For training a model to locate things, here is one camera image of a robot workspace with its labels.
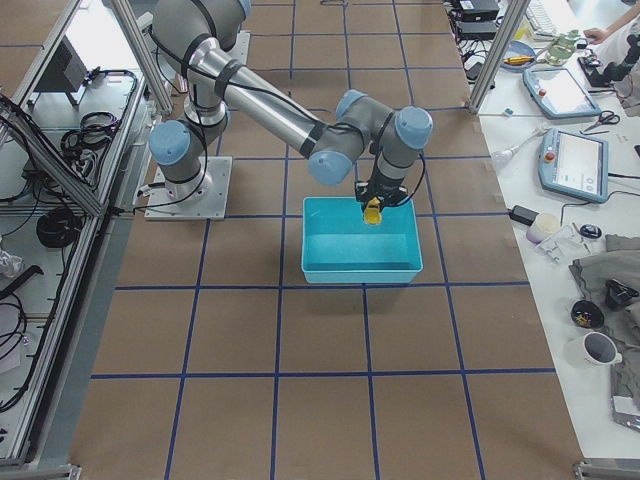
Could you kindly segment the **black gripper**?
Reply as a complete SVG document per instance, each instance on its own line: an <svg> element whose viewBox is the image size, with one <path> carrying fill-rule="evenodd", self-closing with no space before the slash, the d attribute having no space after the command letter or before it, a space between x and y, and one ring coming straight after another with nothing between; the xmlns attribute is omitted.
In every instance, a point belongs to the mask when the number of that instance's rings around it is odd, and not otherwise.
<svg viewBox="0 0 640 480"><path fill-rule="evenodd" d="M367 206L373 199L377 199L380 206L399 206L406 200L406 188L401 180L356 181L354 194L362 206Z"/></svg>

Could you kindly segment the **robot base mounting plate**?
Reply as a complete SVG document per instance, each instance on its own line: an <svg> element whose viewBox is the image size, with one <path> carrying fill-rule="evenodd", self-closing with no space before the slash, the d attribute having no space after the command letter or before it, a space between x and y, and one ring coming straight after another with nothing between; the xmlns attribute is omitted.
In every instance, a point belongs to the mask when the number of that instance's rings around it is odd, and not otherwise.
<svg viewBox="0 0 640 480"><path fill-rule="evenodd" d="M184 184L165 180L160 167L150 191L144 217L149 221L223 220L226 213L233 159L230 156L200 156L197 177Z"/></svg>

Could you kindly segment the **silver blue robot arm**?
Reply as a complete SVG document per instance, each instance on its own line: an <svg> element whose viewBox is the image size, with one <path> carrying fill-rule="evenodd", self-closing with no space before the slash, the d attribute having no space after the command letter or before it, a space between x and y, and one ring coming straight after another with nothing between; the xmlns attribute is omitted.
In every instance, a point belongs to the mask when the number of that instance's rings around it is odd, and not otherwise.
<svg viewBox="0 0 640 480"><path fill-rule="evenodd" d="M347 91L328 124L231 56L248 1L160 1L150 35L169 66L184 78L183 113L161 125L151 148L165 178L176 183L177 167L194 164L224 131L230 108L299 152L310 175L324 185L343 182L364 152L374 156L371 175L354 186L362 207L406 203L403 182L426 146L433 120L419 107L393 109L358 90Z"/></svg>

